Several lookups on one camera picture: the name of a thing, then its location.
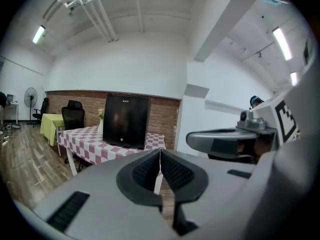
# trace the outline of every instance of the ceiling beam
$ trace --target ceiling beam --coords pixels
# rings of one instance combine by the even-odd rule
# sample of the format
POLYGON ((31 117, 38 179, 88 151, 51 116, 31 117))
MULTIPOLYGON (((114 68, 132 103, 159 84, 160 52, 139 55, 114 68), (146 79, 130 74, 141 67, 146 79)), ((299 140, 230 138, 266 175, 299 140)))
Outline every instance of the ceiling beam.
POLYGON ((84 6, 83 3, 81 3, 81 7, 84 10, 85 14, 88 16, 88 18, 90 19, 90 21, 92 22, 92 24, 95 26, 96 30, 98 30, 100 35, 103 37, 103 39, 107 40, 107 37, 102 33, 101 29, 98 27, 98 25, 96 24, 96 22, 94 21, 94 19, 92 18, 92 16, 90 15, 90 13, 88 12, 87 8, 84 6))
POLYGON ((141 16, 141 10, 140 10, 140 0, 136 0, 136 9, 138 11, 140 32, 143 33, 144 32, 144 25, 142 23, 142 16, 141 16))
POLYGON ((93 4, 93 2, 90 3, 90 8, 91 8, 91 11, 93 12, 95 18, 97 19, 97 21, 99 22, 99 26, 102 28, 104 34, 105 34, 105 37, 107 38, 107 40, 109 42, 111 42, 111 38, 109 36, 109 32, 107 30, 107 28, 105 27, 104 23, 102 22, 100 16, 99 16, 99 13, 97 12, 97 9, 95 7, 95 5, 93 4))
POLYGON ((100 12, 101 12, 101 14, 102 14, 102 17, 103 17, 103 19, 104 19, 104 22, 105 22, 106 26, 108 27, 108 29, 109 29, 109 31, 110 31, 110 33, 111 33, 111 36, 113 37, 113 40, 114 40, 114 41, 118 41, 119 38, 117 37, 117 35, 116 35, 116 33, 115 33, 115 30, 114 30, 114 28, 113 28, 112 25, 111 25, 110 19, 109 19, 107 13, 106 13, 106 10, 105 10, 105 8, 104 8, 101 0, 97 0, 97 4, 98 4, 98 7, 99 7, 100 12))
POLYGON ((204 62, 256 0, 195 0, 187 39, 192 57, 204 62))

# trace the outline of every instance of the vase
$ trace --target vase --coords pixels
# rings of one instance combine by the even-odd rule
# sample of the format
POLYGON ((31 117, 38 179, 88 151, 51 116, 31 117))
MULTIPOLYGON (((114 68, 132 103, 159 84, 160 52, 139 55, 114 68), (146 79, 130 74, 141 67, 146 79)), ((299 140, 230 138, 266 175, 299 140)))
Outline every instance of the vase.
POLYGON ((100 124, 98 127, 98 134, 103 135, 104 134, 104 120, 100 118, 100 124))

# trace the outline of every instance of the ceiling light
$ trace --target ceiling light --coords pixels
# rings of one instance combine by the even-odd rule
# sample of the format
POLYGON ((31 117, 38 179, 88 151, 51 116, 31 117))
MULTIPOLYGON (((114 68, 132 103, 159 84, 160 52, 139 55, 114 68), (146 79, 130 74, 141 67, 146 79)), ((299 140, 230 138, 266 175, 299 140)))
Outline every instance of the ceiling light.
POLYGON ((38 31, 35 33, 35 36, 34 36, 32 42, 34 42, 36 44, 39 41, 39 38, 41 37, 41 35, 44 33, 45 29, 46 28, 41 25, 39 27, 38 31))
POLYGON ((297 72, 292 72, 292 73, 290 74, 290 77, 291 77, 291 84, 292 84, 292 86, 296 86, 297 83, 298 83, 298 74, 297 74, 297 72))
POLYGON ((279 45, 280 45, 280 47, 282 49, 283 55, 285 57, 285 60, 286 61, 290 60, 292 58, 292 55, 291 55, 287 40, 285 38, 285 35, 282 32, 281 28, 277 27, 272 32, 273 32, 276 40, 278 41, 278 43, 279 43, 279 45))

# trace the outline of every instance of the yellow tablecloth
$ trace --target yellow tablecloth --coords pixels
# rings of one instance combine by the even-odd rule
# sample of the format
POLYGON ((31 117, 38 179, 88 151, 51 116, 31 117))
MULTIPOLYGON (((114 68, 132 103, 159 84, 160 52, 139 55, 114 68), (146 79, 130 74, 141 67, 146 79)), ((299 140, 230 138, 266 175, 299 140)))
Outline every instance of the yellow tablecloth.
POLYGON ((64 119, 62 114, 43 114, 41 120, 40 134, 50 140, 50 145, 55 143, 55 135, 57 127, 63 127, 64 119))

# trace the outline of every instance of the table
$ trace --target table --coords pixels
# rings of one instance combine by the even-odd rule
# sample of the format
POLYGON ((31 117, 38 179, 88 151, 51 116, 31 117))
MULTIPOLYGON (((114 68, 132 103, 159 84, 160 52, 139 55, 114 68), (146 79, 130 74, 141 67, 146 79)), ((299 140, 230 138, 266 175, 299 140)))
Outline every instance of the table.
POLYGON ((44 135, 51 146, 55 143, 55 135, 58 127, 64 127, 62 114, 43 114, 41 120, 40 134, 44 135))
POLYGON ((17 102, 11 103, 9 108, 15 107, 15 123, 18 124, 18 111, 19 111, 19 105, 17 102))
MULTIPOLYGON (((166 149, 162 134, 147 133, 144 150, 166 149)), ((91 164, 101 164, 113 159, 119 159, 144 150, 124 148, 107 144, 103 136, 98 134, 98 126, 64 130, 58 139, 58 145, 66 148, 72 175, 77 174, 72 153, 91 164)), ((159 194, 163 175, 160 172, 155 182, 154 192, 159 194)))

